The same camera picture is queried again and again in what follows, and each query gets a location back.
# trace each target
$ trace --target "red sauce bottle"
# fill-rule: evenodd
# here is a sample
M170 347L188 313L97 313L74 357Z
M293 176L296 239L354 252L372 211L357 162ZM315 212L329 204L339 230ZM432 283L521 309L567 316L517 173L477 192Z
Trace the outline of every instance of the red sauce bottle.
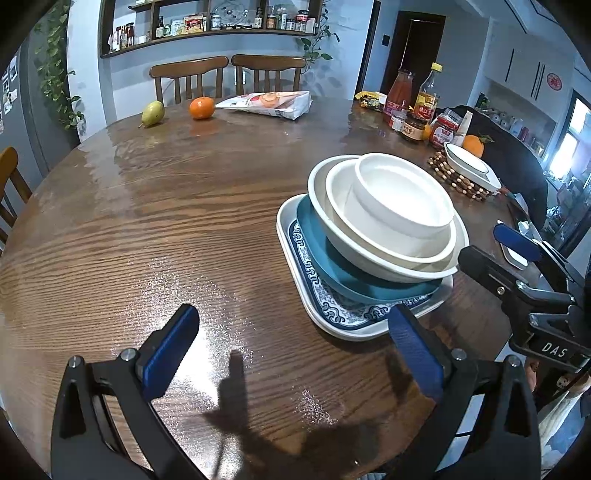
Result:
M410 96L413 91L414 75L406 70L399 70L398 76L384 105L384 121L389 124L390 119L397 112L406 113L410 105Z

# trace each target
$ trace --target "window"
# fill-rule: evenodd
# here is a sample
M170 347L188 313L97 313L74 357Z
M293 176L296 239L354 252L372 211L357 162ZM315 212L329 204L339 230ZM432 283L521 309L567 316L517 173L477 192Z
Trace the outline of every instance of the window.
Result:
M582 132L586 123L588 128L591 128L591 109L577 92L573 92L573 99L570 102L561 138L558 141L559 147L548 168L549 172L557 179L562 179L569 173L573 165L574 153L579 143L583 141Z

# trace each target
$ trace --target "pear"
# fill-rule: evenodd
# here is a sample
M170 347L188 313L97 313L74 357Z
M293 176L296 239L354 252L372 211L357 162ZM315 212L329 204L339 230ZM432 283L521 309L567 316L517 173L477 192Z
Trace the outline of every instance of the pear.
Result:
M160 122L163 118L164 105L162 102L156 101L149 103L146 108L144 108L144 113L142 113L142 123L138 128L151 127Z

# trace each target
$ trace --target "black cloth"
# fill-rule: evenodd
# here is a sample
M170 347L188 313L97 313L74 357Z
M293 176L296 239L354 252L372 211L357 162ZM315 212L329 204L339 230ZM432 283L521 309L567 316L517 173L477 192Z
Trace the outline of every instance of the black cloth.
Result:
M462 118L466 111L472 112L468 135L488 135L494 140L485 145L482 160L492 167L508 190L523 195L532 223L541 230L548 208L548 183L536 156L508 131L477 110L466 105L452 110Z

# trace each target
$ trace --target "hanging plant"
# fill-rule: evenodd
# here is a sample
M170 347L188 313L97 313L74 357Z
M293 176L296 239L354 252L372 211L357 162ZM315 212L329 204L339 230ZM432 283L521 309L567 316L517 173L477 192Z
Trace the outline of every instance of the hanging plant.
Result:
M57 0L47 15L33 28L36 33L47 39L43 46L35 51L41 91L55 106L58 120L66 129L75 128L84 120L84 114L72 107L80 97L70 97L66 88L68 75L76 74L74 70L68 72L66 67L69 11L70 0Z
M340 38L336 33L330 31L329 26L329 16L328 16L328 9L326 8L326 4L329 3L330 0L325 0L322 3L322 14L320 16L320 21L318 22L318 31L316 35L309 40L308 38L298 38L298 42L304 48L304 58L306 59L306 66L302 70L302 73L306 73L308 70L312 68L312 65L316 64L316 61L323 59L323 60L332 60L333 57L328 55L327 53L322 53L322 48L320 47L320 42L324 38L336 38L337 42L340 42Z

